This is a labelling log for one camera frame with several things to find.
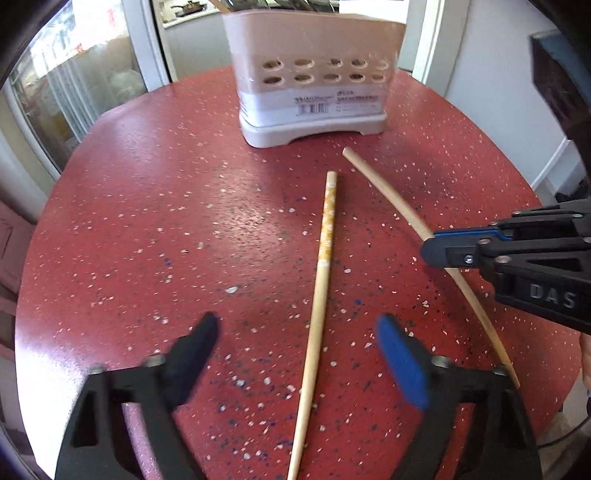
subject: wooden stick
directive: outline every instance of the wooden stick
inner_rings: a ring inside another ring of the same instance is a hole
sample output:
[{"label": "wooden stick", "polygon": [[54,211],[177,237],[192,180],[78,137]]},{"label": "wooden stick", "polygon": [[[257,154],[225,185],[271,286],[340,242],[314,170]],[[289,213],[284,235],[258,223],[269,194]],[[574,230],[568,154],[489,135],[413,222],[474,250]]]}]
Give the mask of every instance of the wooden stick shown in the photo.
[{"label": "wooden stick", "polygon": [[322,212],[322,228],[320,230],[320,247],[318,250],[318,266],[316,267],[316,283],[314,285],[314,299],[312,300],[312,315],[310,318],[310,333],[306,360],[304,361],[304,376],[301,383],[300,405],[295,420],[294,443],[291,449],[290,467],[287,480],[296,480],[300,470],[300,461],[304,452],[306,430],[310,420],[310,409],[314,396],[320,349],[322,348],[322,330],[326,312],[330,277],[330,253],[332,251],[333,225],[335,223],[336,200],[336,172],[326,174],[326,189],[324,191],[324,209]]},{"label": "wooden stick", "polygon": [[[357,153],[355,153],[349,147],[343,150],[343,156],[349,160],[357,168],[357,170],[359,170],[365,176],[365,178],[367,178],[372,183],[372,185],[388,199],[394,208],[400,212],[400,215],[402,215],[408,224],[413,228],[421,240],[425,241],[433,237],[432,231],[429,230],[429,227],[425,224],[425,222],[423,222],[423,220],[408,205],[408,203],[406,203],[400,194],[394,190],[392,186],[379,175],[379,173],[370,167],[363,158],[357,155]],[[478,317],[478,320],[480,320],[480,323],[484,328],[484,331],[486,332],[493,348],[495,349],[496,354],[507,368],[507,371],[509,372],[509,375],[513,379],[513,382],[517,388],[519,388],[519,379],[517,378],[517,373],[513,368],[511,359],[507,354],[507,350],[499,338],[495,327],[492,325],[490,318],[488,318],[485,309],[482,307],[478,301],[478,298],[476,298],[476,295],[470,288],[470,285],[468,285],[466,279],[462,276],[457,268],[446,268],[445,271],[456,282],[456,285],[466,297],[470,307],[472,307],[474,313]]]},{"label": "wooden stick", "polygon": [[223,14],[228,14],[230,12],[232,12],[232,10],[230,10],[226,4],[224,4],[221,0],[209,0],[211,2],[211,4],[217,8],[221,13]]}]

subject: table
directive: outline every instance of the table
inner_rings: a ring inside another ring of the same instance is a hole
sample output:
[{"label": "table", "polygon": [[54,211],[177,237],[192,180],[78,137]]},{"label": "table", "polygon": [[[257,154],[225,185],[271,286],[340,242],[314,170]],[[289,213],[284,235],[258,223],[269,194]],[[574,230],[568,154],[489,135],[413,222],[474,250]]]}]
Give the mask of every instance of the table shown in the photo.
[{"label": "table", "polygon": [[[222,316],[219,346],[175,417],[210,479],[287,474],[324,180],[336,170],[325,347],[300,478],[389,478],[420,415],[376,347],[378,314],[397,314],[459,365],[489,368],[496,359],[452,280],[422,262],[417,236],[353,171],[343,147],[432,229],[486,225],[539,203],[489,138],[405,73],[388,111],[380,136],[338,133],[257,150],[239,132],[235,84],[223,69],[99,119],[37,226],[18,304],[18,389],[42,468],[54,473],[88,367],[130,367],[165,352],[212,309]],[[466,276],[514,359],[540,433],[579,371],[577,334],[496,304],[477,272]],[[465,413],[442,478],[462,447]],[[142,468],[157,478],[133,410],[129,423]]]}]

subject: barcode label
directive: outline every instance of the barcode label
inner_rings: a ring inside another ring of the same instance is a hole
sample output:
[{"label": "barcode label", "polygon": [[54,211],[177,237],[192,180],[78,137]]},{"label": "barcode label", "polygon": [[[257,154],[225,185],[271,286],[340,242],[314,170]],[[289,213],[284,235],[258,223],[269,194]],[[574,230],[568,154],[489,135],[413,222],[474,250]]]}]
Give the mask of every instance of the barcode label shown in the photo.
[{"label": "barcode label", "polygon": [[298,105],[299,115],[308,115],[310,113],[328,113],[329,103],[302,103]]}]

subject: white door frame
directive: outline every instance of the white door frame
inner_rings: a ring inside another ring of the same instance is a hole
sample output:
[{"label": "white door frame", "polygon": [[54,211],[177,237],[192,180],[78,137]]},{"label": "white door frame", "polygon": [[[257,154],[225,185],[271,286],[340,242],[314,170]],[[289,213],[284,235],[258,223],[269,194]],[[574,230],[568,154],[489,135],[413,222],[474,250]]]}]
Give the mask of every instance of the white door frame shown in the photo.
[{"label": "white door frame", "polygon": [[163,58],[160,33],[152,14],[151,0],[121,0],[127,31],[138,60],[139,70],[149,92],[168,85],[171,78]]},{"label": "white door frame", "polygon": [[36,223],[47,203],[47,195],[18,161],[0,131],[0,190],[7,202],[31,223]]},{"label": "white door frame", "polygon": [[427,0],[413,78],[445,96],[453,74],[470,0]]},{"label": "white door frame", "polygon": [[8,106],[10,107],[10,111],[12,112],[12,116],[17,122],[17,125],[21,130],[23,136],[25,137],[25,140],[27,140],[29,147],[31,147],[31,150],[33,150],[33,153],[39,159],[43,167],[47,170],[51,178],[57,181],[60,178],[60,172],[47,156],[47,153],[39,143],[37,137],[33,134],[33,131],[29,126],[29,123],[27,122],[25,114],[22,112],[22,109],[18,104],[17,96],[14,93],[12,85],[10,84],[10,77],[4,83],[4,86],[2,87],[2,93],[6,97]]}]

